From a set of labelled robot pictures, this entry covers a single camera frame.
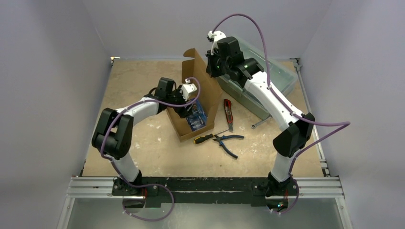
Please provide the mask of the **red utility knife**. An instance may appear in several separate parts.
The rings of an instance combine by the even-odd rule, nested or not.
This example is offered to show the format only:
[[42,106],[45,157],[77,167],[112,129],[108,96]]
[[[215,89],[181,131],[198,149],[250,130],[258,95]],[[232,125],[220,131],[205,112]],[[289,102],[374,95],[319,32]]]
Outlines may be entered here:
[[229,131],[233,132],[234,129],[233,129],[232,103],[228,99],[224,99],[224,111],[225,111]]

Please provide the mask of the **yellow black screwdriver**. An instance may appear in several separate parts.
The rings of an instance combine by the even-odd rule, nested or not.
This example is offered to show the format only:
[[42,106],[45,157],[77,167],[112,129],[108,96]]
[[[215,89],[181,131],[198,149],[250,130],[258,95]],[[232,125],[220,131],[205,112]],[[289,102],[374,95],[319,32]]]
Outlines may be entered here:
[[222,133],[227,132],[227,131],[229,131],[229,129],[225,129],[225,130],[220,131],[220,132],[218,132],[216,134],[209,134],[209,135],[199,136],[199,137],[195,138],[193,142],[194,142],[194,144],[201,144],[201,143],[213,138],[214,135],[222,134]]

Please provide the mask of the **blue handled pliers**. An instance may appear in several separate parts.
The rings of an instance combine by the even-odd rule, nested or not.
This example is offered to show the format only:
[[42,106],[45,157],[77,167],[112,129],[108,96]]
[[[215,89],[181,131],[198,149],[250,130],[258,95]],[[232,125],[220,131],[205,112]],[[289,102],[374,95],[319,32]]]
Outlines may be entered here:
[[239,141],[244,140],[244,138],[245,137],[242,135],[214,135],[213,141],[217,142],[219,147],[221,147],[230,157],[238,159],[238,155],[232,151],[234,148],[232,140]]

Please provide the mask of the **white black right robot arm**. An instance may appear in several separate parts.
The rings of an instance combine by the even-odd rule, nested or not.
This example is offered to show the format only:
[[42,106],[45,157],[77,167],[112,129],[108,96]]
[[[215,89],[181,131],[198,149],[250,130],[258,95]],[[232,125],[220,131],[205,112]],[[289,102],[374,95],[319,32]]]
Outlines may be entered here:
[[212,47],[207,51],[207,73],[211,77],[228,75],[232,81],[251,93],[278,124],[281,133],[273,139],[277,151],[275,164],[269,174],[268,188],[280,194],[287,188],[293,158],[301,152],[310,139],[315,118],[296,108],[272,83],[267,82],[267,72],[254,58],[244,58],[235,37],[223,34],[208,35]]

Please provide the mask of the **translucent green plastic toolbox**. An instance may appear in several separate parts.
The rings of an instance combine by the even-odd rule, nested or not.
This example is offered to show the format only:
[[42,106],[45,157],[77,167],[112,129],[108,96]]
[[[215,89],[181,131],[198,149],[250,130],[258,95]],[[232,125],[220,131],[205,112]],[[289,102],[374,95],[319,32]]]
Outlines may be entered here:
[[[240,49],[246,59],[254,58],[266,71],[264,52],[240,37],[236,37],[239,42]],[[277,89],[284,95],[288,96],[295,87],[298,76],[295,71],[290,70],[280,62],[274,59],[267,60],[270,67],[270,80]],[[240,88],[240,86],[232,81],[228,75],[223,75],[216,78],[220,87],[233,97],[242,106],[247,108],[250,112],[255,114],[258,118],[264,120],[269,117],[269,112],[262,106],[262,104],[248,91]]]

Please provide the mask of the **silver wrench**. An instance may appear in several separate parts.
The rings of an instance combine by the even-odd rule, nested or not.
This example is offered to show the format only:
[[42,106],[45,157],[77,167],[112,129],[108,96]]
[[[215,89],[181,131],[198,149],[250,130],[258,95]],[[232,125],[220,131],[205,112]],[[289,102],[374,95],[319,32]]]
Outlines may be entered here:
[[255,124],[251,125],[251,128],[252,128],[252,129],[256,129],[258,126],[260,126],[260,125],[263,124],[265,121],[267,121],[267,120],[269,120],[269,119],[271,119],[271,118],[272,118],[272,116],[269,115],[267,118],[265,118],[265,119],[263,119],[263,120],[261,120],[261,121],[255,123]]

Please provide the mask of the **aluminium front frame rail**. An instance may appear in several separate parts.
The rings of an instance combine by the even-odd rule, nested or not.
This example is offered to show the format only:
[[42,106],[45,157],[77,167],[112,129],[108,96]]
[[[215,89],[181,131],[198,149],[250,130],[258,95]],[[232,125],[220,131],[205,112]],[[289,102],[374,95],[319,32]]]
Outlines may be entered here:
[[60,229],[350,229],[337,177],[299,177],[265,197],[264,177],[145,177],[147,194],[115,192],[113,177],[73,177]]

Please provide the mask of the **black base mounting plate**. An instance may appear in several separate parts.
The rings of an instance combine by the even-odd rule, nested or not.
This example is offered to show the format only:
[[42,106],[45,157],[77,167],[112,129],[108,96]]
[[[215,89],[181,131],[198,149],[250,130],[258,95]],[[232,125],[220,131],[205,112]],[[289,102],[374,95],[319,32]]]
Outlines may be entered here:
[[140,198],[148,208],[174,202],[285,209],[297,193],[295,180],[278,183],[270,177],[143,177],[141,187],[131,187],[116,177],[112,187],[113,196]]

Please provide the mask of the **blue packaged item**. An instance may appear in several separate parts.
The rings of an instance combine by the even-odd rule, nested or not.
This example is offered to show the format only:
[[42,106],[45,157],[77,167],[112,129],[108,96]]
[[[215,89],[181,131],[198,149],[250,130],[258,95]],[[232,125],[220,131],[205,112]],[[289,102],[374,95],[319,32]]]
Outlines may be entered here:
[[199,101],[192,105],[191,114],[186,117],[186,120],[192,131],[197,131],[206,126],[207,115]]

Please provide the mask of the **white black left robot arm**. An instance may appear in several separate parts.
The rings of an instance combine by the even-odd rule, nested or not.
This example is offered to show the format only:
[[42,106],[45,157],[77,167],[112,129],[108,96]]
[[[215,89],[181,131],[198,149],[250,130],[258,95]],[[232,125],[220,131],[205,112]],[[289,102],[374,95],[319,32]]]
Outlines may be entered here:
[[138,102],[119,109],[105,108],[96,124],[91,145],[109,160],[124,181],[124,189],[130,195],[142,190],[142,173],[133,163],[129,150],[133,127],[144,119],[172,108],[179,118],[191,114],[190,99],[198,91],[198,83],[186,79],[177,85],[174,80],[162,77]]

